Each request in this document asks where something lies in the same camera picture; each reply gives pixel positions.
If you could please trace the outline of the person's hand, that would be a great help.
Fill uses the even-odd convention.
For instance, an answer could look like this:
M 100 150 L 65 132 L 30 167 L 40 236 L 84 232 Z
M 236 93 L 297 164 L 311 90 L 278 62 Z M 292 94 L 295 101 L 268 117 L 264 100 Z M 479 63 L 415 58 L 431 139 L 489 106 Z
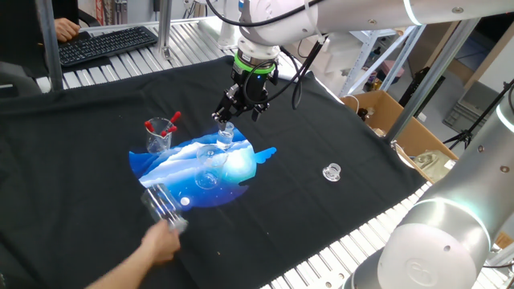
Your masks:
M 141 240 L 140 248 L 152 265 L 171 261 L 181 247 L 177 230 L 169 222 L 160 220 L 151 226 Z
M 80 32 L 80 26 L 67 18 L 57 18 L 54 24 L 57 40 L 61 43 L 72 40 Z

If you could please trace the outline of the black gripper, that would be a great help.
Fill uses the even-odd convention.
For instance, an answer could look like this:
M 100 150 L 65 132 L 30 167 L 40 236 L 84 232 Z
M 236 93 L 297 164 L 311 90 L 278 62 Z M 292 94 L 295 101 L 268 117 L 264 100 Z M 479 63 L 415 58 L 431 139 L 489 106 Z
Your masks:
M 239 115 L 240 106 L 253 106 L 251 119 L 258 121 L 261 115 L 269 108 L 266 82 L 276 80 L 275 66 L 265 69 L 245 70 L 240 66 L 233 66 L 231 78 L 234 84 L 224 91 L 212 118 L 219 123 L 226 123 Z

